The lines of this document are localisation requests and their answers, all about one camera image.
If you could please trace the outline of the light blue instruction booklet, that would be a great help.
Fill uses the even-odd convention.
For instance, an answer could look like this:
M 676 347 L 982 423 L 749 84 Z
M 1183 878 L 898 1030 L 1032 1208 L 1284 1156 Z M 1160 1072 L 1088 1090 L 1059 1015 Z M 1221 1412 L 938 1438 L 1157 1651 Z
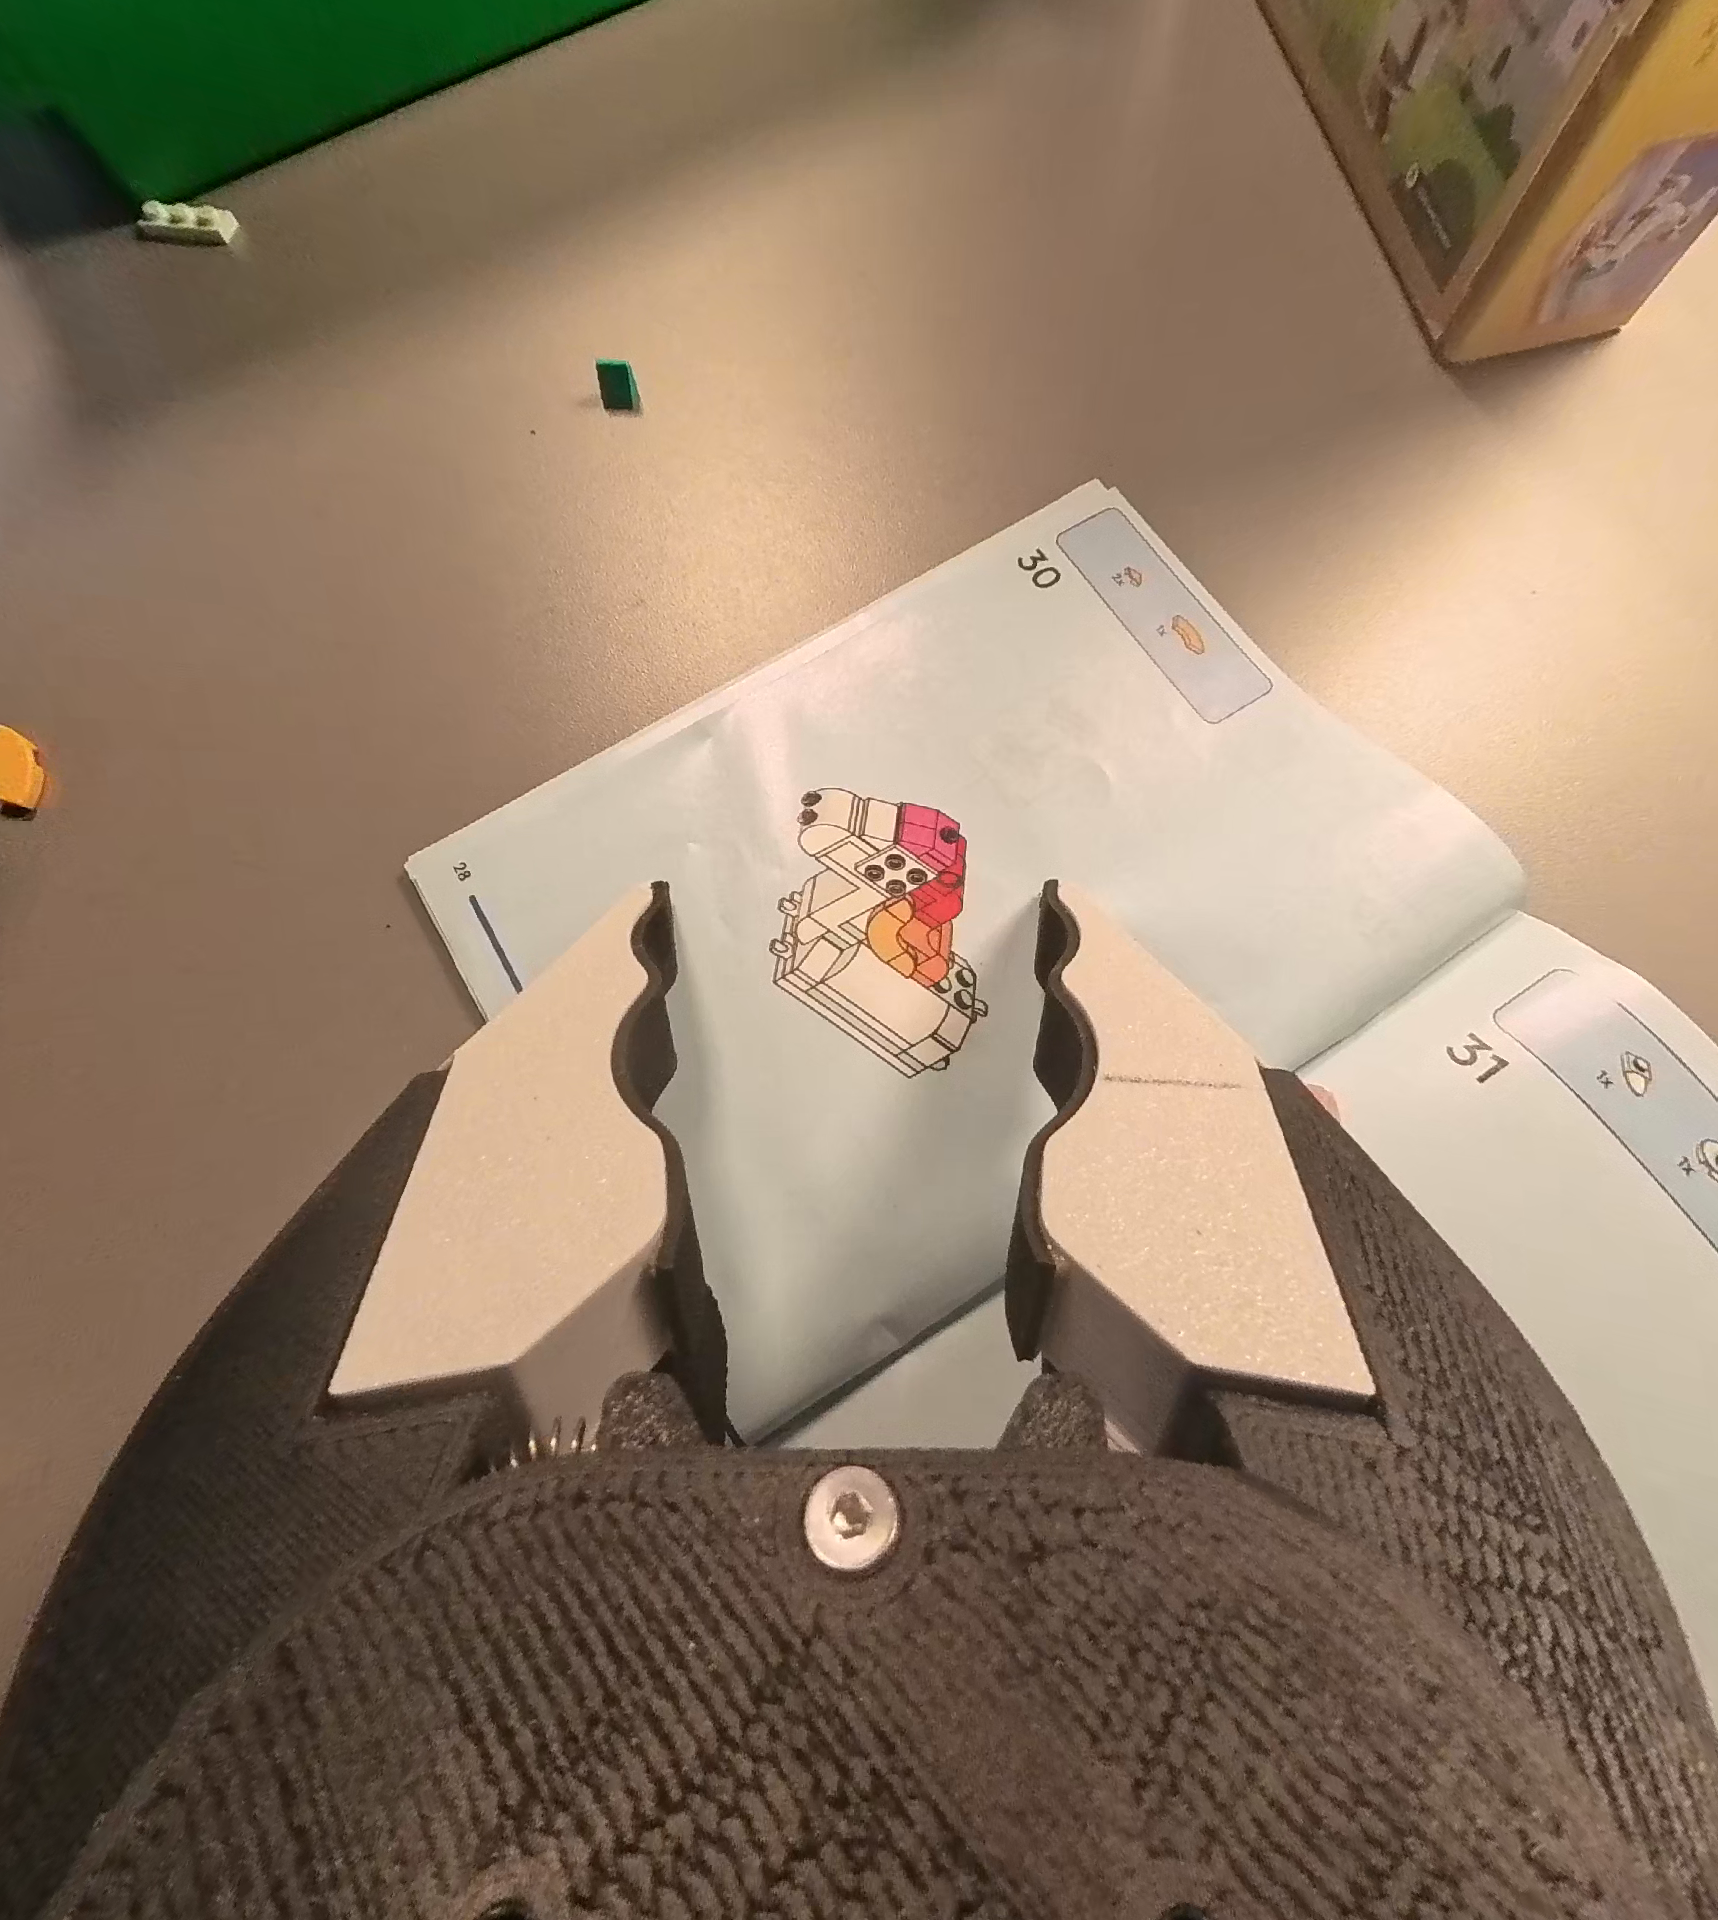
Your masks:
M 414 852 L 483 1016 L 637 882 L 730 1418 L 976 1445 L 1048 882 L 1302 1074 L 1544 1360 L 1718 1728 L 1718 1046 L 1525 910 L 1504 843 L 1284 679 L 1086 485 Z

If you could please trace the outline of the yellow lego box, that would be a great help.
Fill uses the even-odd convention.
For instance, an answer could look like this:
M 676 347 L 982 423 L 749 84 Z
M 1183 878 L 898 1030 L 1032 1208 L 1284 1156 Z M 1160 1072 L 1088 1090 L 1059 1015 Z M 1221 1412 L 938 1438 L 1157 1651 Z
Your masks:
M 1718 2 L 1262 2 L 1435 356 L 1618 333 L 1718 216 Z

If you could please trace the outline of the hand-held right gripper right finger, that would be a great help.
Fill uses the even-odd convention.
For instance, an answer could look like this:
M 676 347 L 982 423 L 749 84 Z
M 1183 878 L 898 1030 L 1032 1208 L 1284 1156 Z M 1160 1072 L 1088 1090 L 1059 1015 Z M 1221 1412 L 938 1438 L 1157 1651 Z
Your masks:
M 1038 898 L 1035 1077 L 1006 1257 L 1016 1358 L 1114 1448 L 1192 1448 L 1217 1396 L 1370 1417 L 1381 1395 L 1257 1057 L 1076 887 Z

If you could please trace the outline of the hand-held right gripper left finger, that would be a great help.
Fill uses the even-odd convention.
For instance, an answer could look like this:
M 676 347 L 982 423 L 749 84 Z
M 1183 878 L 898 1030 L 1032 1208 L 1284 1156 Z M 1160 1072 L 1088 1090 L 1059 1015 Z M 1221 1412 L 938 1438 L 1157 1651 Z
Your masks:
M 680 1142 L 672 891 L 627 891 L 447 1065 L 327 1385 L 337 1405 L 483 1391 L 531 1443 L 595 1435 L 662 1372 L 730 1441 L 728 1333 Z

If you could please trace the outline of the green plastic bin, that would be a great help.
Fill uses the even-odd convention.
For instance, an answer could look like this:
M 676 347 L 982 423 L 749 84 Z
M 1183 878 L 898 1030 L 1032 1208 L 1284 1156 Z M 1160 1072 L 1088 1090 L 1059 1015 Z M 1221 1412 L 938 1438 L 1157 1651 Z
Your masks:
M 186 200 L 629 13 L 629 2 L 0 2 L 0 128 Z

